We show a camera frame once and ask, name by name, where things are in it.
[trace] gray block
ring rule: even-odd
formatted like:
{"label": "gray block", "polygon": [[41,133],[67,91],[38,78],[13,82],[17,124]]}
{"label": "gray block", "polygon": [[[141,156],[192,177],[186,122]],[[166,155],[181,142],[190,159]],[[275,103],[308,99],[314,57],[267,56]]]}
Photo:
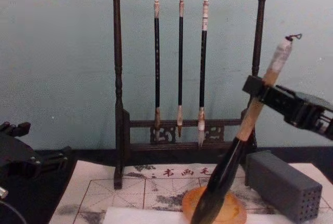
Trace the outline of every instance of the gray block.
{"label": "gray block", "polygon": [[247,155],[245,185],[295,223],[318,216],[322,185],[269,151]]}

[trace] calligraphy brush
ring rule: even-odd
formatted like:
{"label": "calligraphy brush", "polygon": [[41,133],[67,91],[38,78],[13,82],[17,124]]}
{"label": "calligraphy brush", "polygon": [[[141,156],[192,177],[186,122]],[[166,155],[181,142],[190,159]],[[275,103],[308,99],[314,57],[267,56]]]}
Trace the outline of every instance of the calligraphy brush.
{"label": "calligraphy brush", "polygon": [[199,96],[199,116],[198,116],[198,145],[202,147],[204,141],[204,73],[206,68],[206,44],[208,26],[208,0],[203,1],[202,10],[202,32],[201,32],[201,61],[200,61],[200,96]]}
{"label": "calligraphy brush", "polygon": [[154,28],[155,28],[155,142],[160,139],[160,32],[159,32],[160,3],[154,2]]}
{"label": "calligraphy brush", "polygon": [[178,136],[182,135],[183,126],[183,109],[182,109],[182,94],[183,94],[183,15],[184,15],[184,1],[179,1],[179,68],[178,68]]}
{"label": "calligraphy brush", "polygon": [[[271,64],[262,79],[265,85],[274,85],[277,80],[291,53],[293,37],[300,39],[301,35],[288,36],[278,45]],[[246,142],[262,108],[263,104],[257,98],[253,98],[231,147],[215,167],[209,179],[207,187],[196,206],[191,224],[211,224],[218,216],[224,203],[224,197],[233,184]]]}

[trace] orange dish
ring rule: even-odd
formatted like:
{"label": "orange dish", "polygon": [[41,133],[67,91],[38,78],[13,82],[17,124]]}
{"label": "orange dish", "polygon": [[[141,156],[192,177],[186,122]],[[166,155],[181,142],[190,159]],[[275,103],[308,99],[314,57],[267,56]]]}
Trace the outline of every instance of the orange dish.
{"label": "orange dish", "polygon": [[[187,220],[191,220],[194,210],[203,194],[205,186],[187,192],[183,198],[183,213]],[[232,192],[225,196],[221,211],[213,224],[244,224],[246,222],[246,209]]]}

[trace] light blue wall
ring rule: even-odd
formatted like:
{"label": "light blue wall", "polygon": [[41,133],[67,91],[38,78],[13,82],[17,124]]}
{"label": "light blue wall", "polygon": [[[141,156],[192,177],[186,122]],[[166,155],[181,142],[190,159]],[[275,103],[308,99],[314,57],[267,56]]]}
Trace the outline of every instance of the light blue wall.
{"label": "light blue wall", "polygon": [[[197,118],[203,0],[184,0],[185,118]],[[121,0],[124,107],[153,119],[153,0]],[[251,72],[257,0],[209,0],[207,118],[239,117]],[[161,112],[177,108],[178,0],[160,0]],[[0,0],[0,121],[32,123],[22,138],[35,149],[114,148],[112,0]],[[279,41],[302,32],[278,83],[333,102],[332,0],[267,0],[262,62]],[[229,140],[236,129],[227,131]],[[148,141],[144,130],[133,142]],[[181,141],[193,140],[186,129]],[[330,145],[283,123],[265,108],[259,146]]]}

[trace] carved wooden panel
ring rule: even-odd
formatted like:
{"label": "carved wooden panel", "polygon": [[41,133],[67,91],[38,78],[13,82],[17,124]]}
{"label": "carved wooden panel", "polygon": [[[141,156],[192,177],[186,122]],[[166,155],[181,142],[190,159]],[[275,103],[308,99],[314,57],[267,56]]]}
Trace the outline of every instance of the carved wooden panel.
{"label": "carved wooden panel", "polygon": [[221,143],[224,141],[224,126],[206,127],[204,132],[205,143]]}
{"label": "carved wooden panel", "polygon": [[155,128],[150,128],[150,143],[151,144],[174,144],[176,143],[176,127],[161,127],[160,139],[155,141]]}

